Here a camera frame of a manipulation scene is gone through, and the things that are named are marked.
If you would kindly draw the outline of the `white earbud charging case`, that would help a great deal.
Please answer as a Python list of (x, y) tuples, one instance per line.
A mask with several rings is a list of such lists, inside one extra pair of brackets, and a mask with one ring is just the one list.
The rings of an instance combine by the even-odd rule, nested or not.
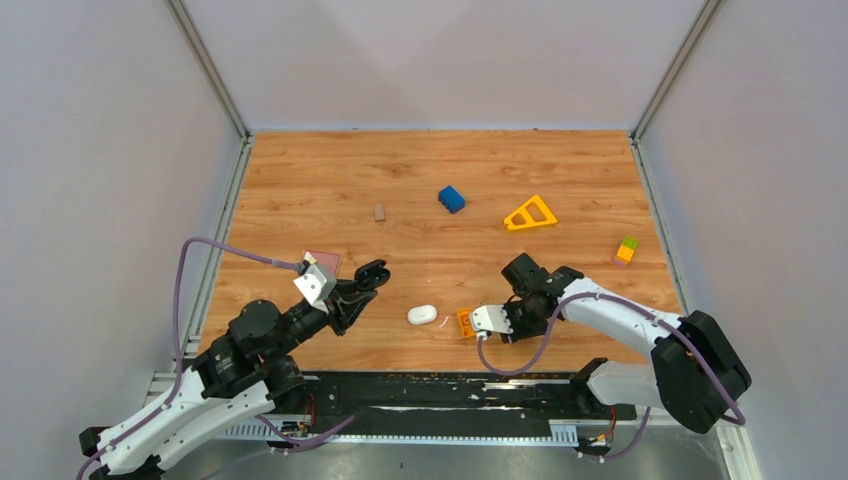
[(407, 321), (413, 326), (431, 323), (438, 317), (438, 310), (433, 305), (420, 305), (411, 308), (406, 315)]

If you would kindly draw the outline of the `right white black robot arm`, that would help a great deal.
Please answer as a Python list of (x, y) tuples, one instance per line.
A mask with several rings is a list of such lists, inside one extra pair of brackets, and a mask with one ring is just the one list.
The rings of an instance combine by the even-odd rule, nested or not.
[(537, 352), (522, 367), (534, 366), (550, 342), (556, 321), (599, 331), (647, 359), (623, 364), (595, 359), (581, 370), (571, 403), (584, 417), (609, 406), (661, 408), (678, 424), (704, 434), (720, 422), (743, 426), (738, 404), (752, 378), (715, 318), (694, 310), (687, 315), (657, 310), (602, 287), (583, 273), (561, 266), (548, 271), (522, 253), (501, 271), (512, 289), (502, 304), (472, 313), (480, 342), (497, 334), (510, 344), (541, 337)]

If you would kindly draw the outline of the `black earbud charging case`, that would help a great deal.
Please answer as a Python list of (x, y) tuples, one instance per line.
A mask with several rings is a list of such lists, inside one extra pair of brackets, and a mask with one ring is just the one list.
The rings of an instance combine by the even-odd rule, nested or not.
[(391, 277), (387, 261), (377, 259), (359, 267), (354, 274), (354, 282), (359, 291), (375, 291), (385, 285)]

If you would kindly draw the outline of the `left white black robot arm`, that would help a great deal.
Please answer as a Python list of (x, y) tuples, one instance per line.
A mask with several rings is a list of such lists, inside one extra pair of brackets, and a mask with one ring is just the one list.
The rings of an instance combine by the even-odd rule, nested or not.
[(129, 419), (80, 436), (84, 479), (158, 479), (189, 452), (241, 421), (298, 411), (306, 382), (291, 353), (322, 329), (342, 336), (390, 272), (383, 260), (338, 280), (313, 265), (296, 278), (303, 298), (282, 312), (246, 304), (226, 332), (179, 372), (172, 387)]

